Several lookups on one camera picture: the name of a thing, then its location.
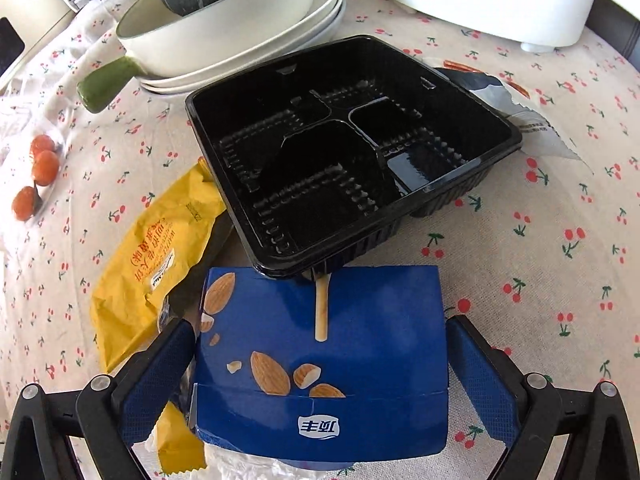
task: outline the yellow wrapper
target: yellow wrapper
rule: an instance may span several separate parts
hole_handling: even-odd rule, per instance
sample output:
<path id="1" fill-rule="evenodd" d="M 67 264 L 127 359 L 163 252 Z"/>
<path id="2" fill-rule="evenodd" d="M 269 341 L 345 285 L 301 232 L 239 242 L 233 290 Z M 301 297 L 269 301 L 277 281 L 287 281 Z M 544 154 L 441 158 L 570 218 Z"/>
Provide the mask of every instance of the yellow wrapper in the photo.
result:
<path id="1" fill-rule="evenodd" d="M 207 466 L 204 443 L 184 421 L 182 413 L 170 402 L 156 424 L 158 458 L 165 474 L 182 473 Z"/>
<path id="2" fill-rule="evenodd" d="M 200 158 L 129 230 L 91 298 L 100 363 L 107 373 L 157 333 L 162 300 L 201 259 L 224 210 Z"/>

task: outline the green handle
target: green handle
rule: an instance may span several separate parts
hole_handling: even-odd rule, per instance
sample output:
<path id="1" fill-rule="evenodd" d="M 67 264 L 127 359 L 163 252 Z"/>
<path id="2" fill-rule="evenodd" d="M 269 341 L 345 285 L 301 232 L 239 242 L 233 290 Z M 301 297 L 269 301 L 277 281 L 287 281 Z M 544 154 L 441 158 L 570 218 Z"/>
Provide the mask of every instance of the green handle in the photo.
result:
<path id="1" fill-rule="evenodd" d="M 122 56 L 91 72 L 78 83 L 78 95 L 92 114 L 103 111 L 135 76 L 145 75 L 142 67 L 128 56 Z"/>

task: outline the stack of plates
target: stack of plates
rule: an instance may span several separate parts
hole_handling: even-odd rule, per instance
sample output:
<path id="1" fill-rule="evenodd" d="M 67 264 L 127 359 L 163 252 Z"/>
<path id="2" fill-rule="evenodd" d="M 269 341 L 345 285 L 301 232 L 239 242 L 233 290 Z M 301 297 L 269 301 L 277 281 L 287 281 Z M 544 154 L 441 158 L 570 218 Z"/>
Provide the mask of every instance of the stack of plates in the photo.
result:
<path id="1" fill-rule="evenodd" d="M 181 76 L 139 76 L 138 80 L 143 88 L 157 94 L 194 91 L 273 57 L 329 41 L 342 21 L 345 8 L 345 0 L 313 0 L 311 8 L 302 20 L 270 40 L 240 54 Z"/>

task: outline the metal screw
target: metal screw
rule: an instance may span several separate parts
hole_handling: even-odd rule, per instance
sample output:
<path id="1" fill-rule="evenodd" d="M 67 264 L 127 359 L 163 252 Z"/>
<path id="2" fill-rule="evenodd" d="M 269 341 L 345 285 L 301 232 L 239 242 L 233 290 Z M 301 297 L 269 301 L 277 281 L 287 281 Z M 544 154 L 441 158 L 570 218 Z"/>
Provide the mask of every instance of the metal screw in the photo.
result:
<path id="1" fill-rule="evenodd" d="M 91 389 L 95 392 L 106 390 L 111 384 L 111 378 L 108 375 L 98 375 L 91 381 Z"/>
<path id="2" fill-rule="evenodd" d="M 38 387 L 35 384 L 30 384 L 22 391 L 22 396 L 27 400 L 33 399 L 33 397 L 35 397 L 37 394 Z"/>
<path id="3" fill-rule="evenodd" d="M 527 383 L 529 383 L 529 386 L 531 386 L 532 388 L 542 390 L 542 388 L 546 386 L 546 379 L 544 375 L 529 374 L 527 376 Z"/>
<path id="4" fill-rule="evenodd" d="M 603 382 L 600 383 L 600 391 L 607 397 L 615 397 L 618 389 L 616 388 L 615 384 Z"/>

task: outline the black plastic tray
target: black plastic tray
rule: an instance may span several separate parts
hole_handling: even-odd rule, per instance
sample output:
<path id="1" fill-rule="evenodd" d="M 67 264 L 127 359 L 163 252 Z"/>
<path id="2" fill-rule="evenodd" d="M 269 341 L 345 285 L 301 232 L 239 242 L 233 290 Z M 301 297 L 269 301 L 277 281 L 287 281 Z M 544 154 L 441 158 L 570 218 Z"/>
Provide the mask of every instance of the black plastic tray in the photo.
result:
<path id="1" fill-rule="evenodd" d="M 254 267 L 332 272 L 476 186 L 522 136 L 370 36 L 199 89 L 187 112 Z"/>

